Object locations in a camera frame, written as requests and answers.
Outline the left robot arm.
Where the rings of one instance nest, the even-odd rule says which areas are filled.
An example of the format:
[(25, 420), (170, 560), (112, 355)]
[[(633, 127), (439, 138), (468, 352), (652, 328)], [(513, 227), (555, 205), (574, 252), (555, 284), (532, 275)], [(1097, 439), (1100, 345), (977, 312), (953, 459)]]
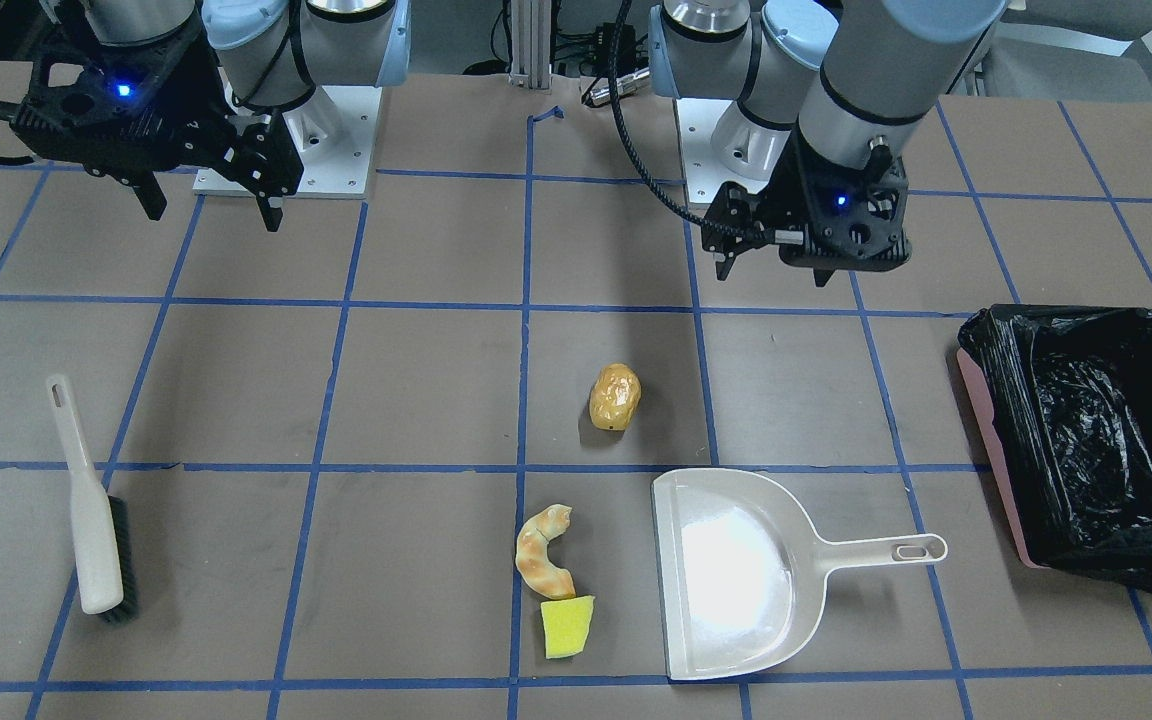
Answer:
[(909, 262), (902, 150), (960, 79), (1005, 1), (662, 1), (650, 15), (657, 94), (726, 100), (786, 132), (759, 191), (728, 179), (698, 218), (723, 281), (741, 255), (890, 272)]

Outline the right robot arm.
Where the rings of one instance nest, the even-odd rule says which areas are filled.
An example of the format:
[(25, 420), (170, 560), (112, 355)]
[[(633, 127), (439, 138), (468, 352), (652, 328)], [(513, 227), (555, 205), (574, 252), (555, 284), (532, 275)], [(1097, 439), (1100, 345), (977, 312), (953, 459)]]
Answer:
[(54, 26), (6, 114), (33, 156), (131, 188), (147, 218), (157, 176), (215, 170), (278, 232), (312, 147), (338, 141), (326, 88), (402, 85), (407, 1), (47, 1)]

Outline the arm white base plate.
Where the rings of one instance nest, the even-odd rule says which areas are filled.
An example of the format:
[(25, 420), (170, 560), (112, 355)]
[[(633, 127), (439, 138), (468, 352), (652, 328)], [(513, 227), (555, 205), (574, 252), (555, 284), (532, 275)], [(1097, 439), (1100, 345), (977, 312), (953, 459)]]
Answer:
[(297, 199), (366, 199), (381, 100), (381, 88), (320, 86), (285, 114), (303, 167)]
[(803, 100), (679, 99), (679, 150), (687, 202), (705, 206), (719, 187), (735, 182), (759, 192), (771, 179)]

